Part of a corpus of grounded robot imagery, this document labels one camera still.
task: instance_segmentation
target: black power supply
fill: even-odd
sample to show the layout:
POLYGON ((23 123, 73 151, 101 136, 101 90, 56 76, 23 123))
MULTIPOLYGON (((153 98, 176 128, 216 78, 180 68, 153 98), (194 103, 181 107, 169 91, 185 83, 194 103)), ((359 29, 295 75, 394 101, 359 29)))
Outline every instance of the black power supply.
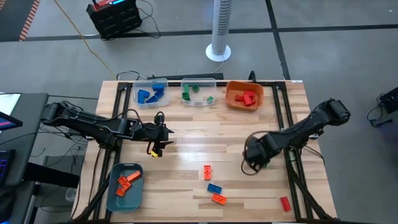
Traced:
POLYGON ((86 12, 103 39, 119 37, 142 23, 136 0, 93 0, 86 12))

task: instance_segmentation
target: clear plastic bin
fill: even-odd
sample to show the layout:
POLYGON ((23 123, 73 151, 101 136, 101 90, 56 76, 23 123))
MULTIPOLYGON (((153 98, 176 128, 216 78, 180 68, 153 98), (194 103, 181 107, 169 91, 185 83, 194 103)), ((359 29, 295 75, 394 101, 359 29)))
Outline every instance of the clear plastic bin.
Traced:
POLYGON ((210 106, 213 105, 217 97, 217 84, 214 78, 184 78, 181 80, 181 100, 188 106, 210 106), (184 100, 182 94, 185 93, 185 85, 188 85, 190 100, 184 100), (194 86, 199 87, 198 92, 194 92, 194 86))
POLYGON ((170 103, 169 96, 169 83, 165 78, 157 78, 153 80, 139 80, 135 81, 132 84, 132 100, 137 103, 140 108, 156 108, 160 106, 167 106, 170 103), (145 98, 144 102, 146 102, 149 98, 151 98, 155 91, 152 89, 152 85, 154 84, 162 84, 164 85, 164 95, 155 103, 138 103, 138 91, 145 90, 150 93, 148 98, 145 98))

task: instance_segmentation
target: yellow tag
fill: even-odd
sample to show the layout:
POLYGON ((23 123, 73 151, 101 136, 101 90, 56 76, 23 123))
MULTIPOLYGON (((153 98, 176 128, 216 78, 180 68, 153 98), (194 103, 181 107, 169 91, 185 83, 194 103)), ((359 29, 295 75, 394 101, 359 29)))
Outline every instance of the yellow tag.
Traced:
POLYGON ((158 155, 157 155, 154 151, 151 151, 150 154, 151 154, 153 157, 158 158, 158 155))

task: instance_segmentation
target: table leg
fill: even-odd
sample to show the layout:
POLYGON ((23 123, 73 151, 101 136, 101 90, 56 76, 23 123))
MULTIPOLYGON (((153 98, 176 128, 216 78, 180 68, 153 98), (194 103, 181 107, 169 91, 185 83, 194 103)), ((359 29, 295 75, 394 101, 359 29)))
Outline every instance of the table leg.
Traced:
POLYGON ((77 188, 79 176, 28 162, 24 180, 77 188))

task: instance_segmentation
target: orange bowl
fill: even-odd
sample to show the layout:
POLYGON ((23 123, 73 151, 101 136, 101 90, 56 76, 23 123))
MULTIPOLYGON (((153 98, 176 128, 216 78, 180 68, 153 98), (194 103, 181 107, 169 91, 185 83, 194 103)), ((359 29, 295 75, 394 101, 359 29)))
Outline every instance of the orange bowl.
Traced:
POLYGON ((261 85, 246 82, 230 81, 226 85, 225 100, 230 108, 236 108, 247 111, 254 111, 262 105, 264 90, 261 85), (245 106, 243 102, 235 101, 236 95, 243 95, 245 90, 251 90, 256 93, 256 102, 251 106, 245 106))

